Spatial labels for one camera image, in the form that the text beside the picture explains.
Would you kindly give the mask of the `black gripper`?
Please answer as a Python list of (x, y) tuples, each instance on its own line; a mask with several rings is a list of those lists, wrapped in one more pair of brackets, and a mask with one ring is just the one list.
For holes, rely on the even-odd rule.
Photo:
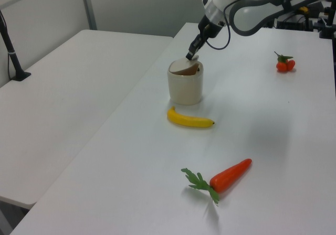
[(218, 22), (212, 22), (206, 15), (204, 15), (198, 24), (199, 34), (191, 42), (188, 48), (186, 59), (192, 60), (195, 54), (205, 44), (205, 38), (215, 38), (223, 27), (224, 22), (222, 20)]

